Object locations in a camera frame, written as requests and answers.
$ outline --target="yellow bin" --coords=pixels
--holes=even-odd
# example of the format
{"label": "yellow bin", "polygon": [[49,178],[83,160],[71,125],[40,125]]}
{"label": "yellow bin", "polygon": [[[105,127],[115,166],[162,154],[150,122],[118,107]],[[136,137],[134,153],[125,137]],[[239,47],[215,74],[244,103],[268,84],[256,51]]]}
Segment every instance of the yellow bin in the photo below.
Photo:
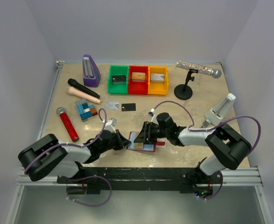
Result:
{"label": "yellow bin", "polygon": [[[165,75],[164,83],[150,82],[151,73],[158,73]],[[148,95],[167,95],[169,90],[168,68],[167,67],[148,67]]]}

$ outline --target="round black base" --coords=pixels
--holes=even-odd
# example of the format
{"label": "round black base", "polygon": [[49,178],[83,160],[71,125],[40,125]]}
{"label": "round black base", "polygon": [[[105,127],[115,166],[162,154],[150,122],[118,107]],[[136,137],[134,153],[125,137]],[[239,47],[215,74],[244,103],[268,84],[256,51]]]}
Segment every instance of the round black base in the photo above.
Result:
{"label": "round black base", "polygon": [[182,100],[190,99],[193,95],[193,90],[187,85],[187,88],[183,92],[184,84],[180,84],[174,89],[174,94],[177,98]]}

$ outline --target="black microphone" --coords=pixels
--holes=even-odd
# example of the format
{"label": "black microphone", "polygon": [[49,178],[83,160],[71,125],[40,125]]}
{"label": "black microphone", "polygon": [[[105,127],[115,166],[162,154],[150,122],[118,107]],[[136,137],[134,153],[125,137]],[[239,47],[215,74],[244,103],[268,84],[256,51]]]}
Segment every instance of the black microphone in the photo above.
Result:
{"label": "black microphone", "polygon": [[70,78],[67,83],[72,86],[72,87],[75,87],[76,89],[84,92],[84,93],[87,93],[89,94],[90,96],[93,96],[97,99],[100,98],[100,95],[98,95],[96,92],[92,91],[91,89],[88,89],[87,87],[81,85],[80,83],[78,83],[75,79],[73,78]]}

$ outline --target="gray floor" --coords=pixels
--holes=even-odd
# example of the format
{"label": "gray floor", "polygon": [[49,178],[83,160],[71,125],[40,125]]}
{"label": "gray floor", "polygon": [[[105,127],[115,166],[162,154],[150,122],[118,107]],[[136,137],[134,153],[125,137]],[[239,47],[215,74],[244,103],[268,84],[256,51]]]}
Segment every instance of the gray floor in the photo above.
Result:
{"label": "gray floor", "polygon": [[[114,191],[98,208],[66,200],[66,187],[26,187],[17,224],[263,224],[254,187],[223,187],[204,203],[192,194],[161,191]],[[101,195],[81,196],[83,202],[105,200]]]}

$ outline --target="black card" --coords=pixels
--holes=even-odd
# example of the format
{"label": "black card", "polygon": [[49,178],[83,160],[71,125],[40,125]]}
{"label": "black card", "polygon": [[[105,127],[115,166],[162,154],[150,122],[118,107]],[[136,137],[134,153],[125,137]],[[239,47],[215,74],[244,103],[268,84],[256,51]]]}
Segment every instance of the black card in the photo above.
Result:
{"label": "black card", "polygon": [[121,104],[121,111],[136,111],[136,104]]}

